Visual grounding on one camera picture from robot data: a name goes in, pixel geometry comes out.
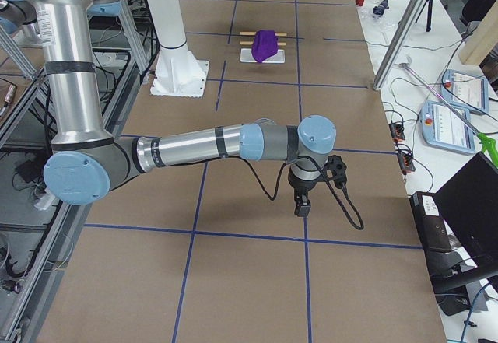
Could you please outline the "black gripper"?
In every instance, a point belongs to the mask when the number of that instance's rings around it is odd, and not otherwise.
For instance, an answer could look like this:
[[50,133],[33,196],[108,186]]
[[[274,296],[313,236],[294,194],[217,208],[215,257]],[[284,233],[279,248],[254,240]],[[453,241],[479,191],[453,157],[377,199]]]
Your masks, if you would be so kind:
[[293,196],[295,199],[294,214],[297,217],[308,217],[311,210],[311,202],[308,198],[308,194],[315,188],[318,179],[303,180],[290,170],[288,173],[288,181],[293,188]]

